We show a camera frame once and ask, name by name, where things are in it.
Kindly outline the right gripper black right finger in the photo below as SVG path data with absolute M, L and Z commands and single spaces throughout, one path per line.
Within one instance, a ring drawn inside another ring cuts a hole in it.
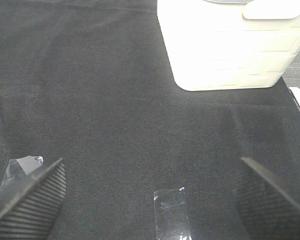
M 233 196 L 251 240 L 300 240 L 300 189 L 249 157 L 238 161 Z

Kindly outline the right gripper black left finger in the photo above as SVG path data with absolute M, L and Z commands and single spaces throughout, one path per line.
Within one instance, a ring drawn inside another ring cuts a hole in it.
M 0 240 L 46 240 L 66 194 L 63 158 L 0 191 Z

